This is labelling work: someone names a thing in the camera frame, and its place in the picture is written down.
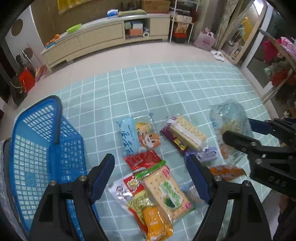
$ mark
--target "light blue grid cloth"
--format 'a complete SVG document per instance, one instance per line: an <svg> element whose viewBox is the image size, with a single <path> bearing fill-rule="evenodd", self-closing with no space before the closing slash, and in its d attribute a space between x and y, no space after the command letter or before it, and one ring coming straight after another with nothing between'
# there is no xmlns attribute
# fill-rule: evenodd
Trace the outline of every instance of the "light blue grid cloth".
<svg viewBox="0 0 296 241"><path fill-rule="evenodd" d="M217 146L210 106L227 99L234 99L245 108L249 118L270 119L260 98L244 78L240 70L230 64L213 62L157 63L108 72L74 83L54 93L63 104L63 115L84 139L86 167L88 171L99 165L107 153L115 156L115 168L109 183L131 172L122 159L124 152L120 129L116 120L127 116L154 113L153 119L159 131L167 116L180 113L207 135L209 144ZM254 133L263 145L279 146L271 135ZM157 154L167 161L175 180L182 184L190 180L183 157L163 137ZM221 165L221 155L209 165ZM238 163L249 175L246 156ZM237 178L241 183L247 177ZM251 180L259 198L263 201L270 188ZM228 202L218 238L222 238L229 225L232 201ZM100 224L110 241L145 240L134 218L105 190L96 202ZM197 210L174 224L174 234L168 240L192 240L206 210Z"/></svg>

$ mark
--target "green tray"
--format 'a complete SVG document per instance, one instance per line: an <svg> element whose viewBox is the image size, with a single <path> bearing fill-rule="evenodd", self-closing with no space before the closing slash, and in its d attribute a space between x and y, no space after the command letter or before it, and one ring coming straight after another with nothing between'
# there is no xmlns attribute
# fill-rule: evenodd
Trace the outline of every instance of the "green tray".
<svg viewBox="0 0 296 241"><path fill-rule="evenodd" d="M67 33L72 33L75 32L77 29L79 29L81 27L82 23L76 24L74 26L72 26L71 28L68 28L66 31Z"/></svg>

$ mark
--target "blue plastic basket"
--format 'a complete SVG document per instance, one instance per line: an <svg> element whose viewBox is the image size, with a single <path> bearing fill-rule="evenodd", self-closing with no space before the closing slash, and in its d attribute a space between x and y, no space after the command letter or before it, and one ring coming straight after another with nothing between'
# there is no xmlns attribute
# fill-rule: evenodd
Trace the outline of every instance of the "blue plastic basket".
<svg viewBox="0 0 296 241"><path fill-rule="evenodd" d="M13 128L10 182L20 220L28 232L48 183L72 182L80 175L86 175L83 138L62 116L60 99L49 96L25 110ZM67 206L83 240L73 201L68 200Z"/></svg>

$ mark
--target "orange snack packet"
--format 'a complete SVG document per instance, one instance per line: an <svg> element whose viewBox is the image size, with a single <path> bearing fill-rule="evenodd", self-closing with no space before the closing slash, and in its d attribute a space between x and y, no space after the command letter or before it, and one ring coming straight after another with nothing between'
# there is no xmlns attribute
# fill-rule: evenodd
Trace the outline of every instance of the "orange snack packet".
<svg viewBox="0 0 296 241"><path fill-rule="evenodd" d="M172 236L172 225L166 222L156 206L145 208L143 214L148 228L147 241L161 241Z"/></svg>
<svg viewBox="0 0 296 241"><path fill-rule="evenodd" d="M236 177L246 175L244 169L229 165L209 167L209 169L213 175L220 175L226 181L231 181Z"/></svg>

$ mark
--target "pink gift bag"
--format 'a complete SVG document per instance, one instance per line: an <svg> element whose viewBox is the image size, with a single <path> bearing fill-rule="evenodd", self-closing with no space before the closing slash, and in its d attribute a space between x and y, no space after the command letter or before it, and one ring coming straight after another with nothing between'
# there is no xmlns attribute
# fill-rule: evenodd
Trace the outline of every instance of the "pink gift bag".
<svg viewBox="0 0 296 241"><path fill-rule="evenodd" d="M216 39L213 37L214 34L211 34L212 32L200 32L197 38L194 41L194 45L198 48L201 48L206 51L210 51L214 43L216 42Z"/></svg>

